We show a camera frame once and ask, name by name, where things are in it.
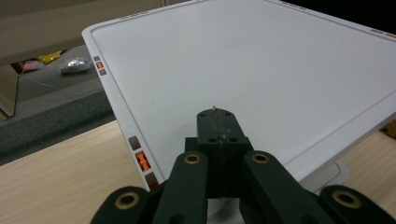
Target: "floor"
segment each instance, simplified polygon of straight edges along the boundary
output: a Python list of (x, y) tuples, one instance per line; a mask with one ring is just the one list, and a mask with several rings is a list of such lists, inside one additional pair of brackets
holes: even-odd
[(60, 64), (76, 57), (91, 58), (86, 46), (79, 46), (38, 71), (20, 74), (15, 116), (0, 120), (0, 165), (115, 119), (93, 67), (59, 72)]

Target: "white plastic board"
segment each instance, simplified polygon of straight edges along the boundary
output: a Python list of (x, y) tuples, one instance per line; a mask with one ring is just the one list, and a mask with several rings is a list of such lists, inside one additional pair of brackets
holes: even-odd
[(396, 112), (393, 35), (279, 1), (191, 1), (83, 37), (134, 160), (146, 153), (141, 175), (159, 182), (213, 105), (297, 180)]

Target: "wooden table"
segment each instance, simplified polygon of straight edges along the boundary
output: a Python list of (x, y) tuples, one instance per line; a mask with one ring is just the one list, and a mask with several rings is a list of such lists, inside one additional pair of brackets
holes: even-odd
[[(342, 159), (346, 185), (396, 217), (396, 141), (374, 133)], [(143, 186), (116, 121), (0, 167), (0, 223), (89, 223), (114, 190)]]

